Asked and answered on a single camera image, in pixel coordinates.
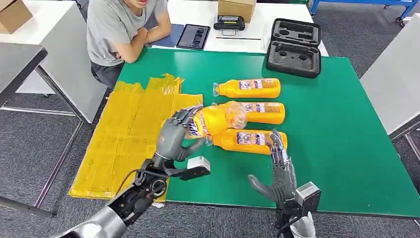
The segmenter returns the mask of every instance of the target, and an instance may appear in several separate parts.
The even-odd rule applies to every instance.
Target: plastic bottle
[[[284,147],[287,148],[287,137],[283,132],[279,132]],[[270,149],[265,145],[266,141],[271,141],[271,131],[269,130],[243,130],[228,129],[222,134],[212,137],[213,145],[219,146],[224,150],[248,152],[257,154],[270,154]]]
[[[199,110],[188,125],[186,139],[223,133],[228,128],[243,129],[247,124],[246,111],[239,103],[213,105]]]
[[[220,106],[228,106],[235,101],[230,101]],[[285,110],[282,103],[261,103],[261,102],[239,102],[247,112],[247,121],[269,123],[269,124],[282,124],[284,121]]]
[[[213,96],[228,98],[276,98],[280,94],[280,81],[277,78],[229,80],[213,83]]]

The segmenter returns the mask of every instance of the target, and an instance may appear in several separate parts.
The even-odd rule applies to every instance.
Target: bottle label
[[[270,133],[236,133],[236,142],[239,145],[265,145],[265,142],[271,142]]]
[[[251,79],[251,80],[240,80],[239,89],[248,90],[248,89],[260,89],[260,88],[274,88],[275,80],[274,79]]]
[[[263,88],[275,88],[276,87],[276,80],[272,78],[266,78],[261,80],[261,84]]]
[[[201,138],[209,135],[206,124],[204,123],[203,114],[198,111],[191,122],[187,126],[187,137],[189,139]]]
[[[278,113],[280,112],[279,103],[239,103],[247,112],[257,113]]]

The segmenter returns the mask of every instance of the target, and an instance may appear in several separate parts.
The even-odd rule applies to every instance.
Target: yellow tape
[[[117,82],[102,112],[69,195],[109,199],[127,174],[156,149],[164,120],[175,111],[203,103],[202,95],[179,94],[181,78],[164,74],[140,84]],[[123,188],[133,181],[132,174]],[[164,201],[166,194],[156,202]]]

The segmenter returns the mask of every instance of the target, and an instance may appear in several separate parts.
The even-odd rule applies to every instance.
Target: tablet
[[[176,47],[202,51],[209,31],[209,26],[186,24]]]

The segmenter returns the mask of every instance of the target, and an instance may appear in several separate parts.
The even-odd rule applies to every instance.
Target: green tabletop
[[[170,73],[185,79],[181,92],[203,94],[204,105],[231,99],[213,97],[213,82],[277,77],[276,101],[286,108],[281,125],[248,123],[246,129],[283,131],[294,161],[298,186],[314,182],[321,190],[319,211],[420,217],[420,196],[347,58],[323,57],[316,79],[266,69],[263,54],[144,49],[137,62],[126,64],[119,80],[140,82]],[[211,174],[190,181],[171,178],[168,202],[272,208],[255,192],[247,175],[271,181],[267,155],[202,147],[195,155],[211,163]]]

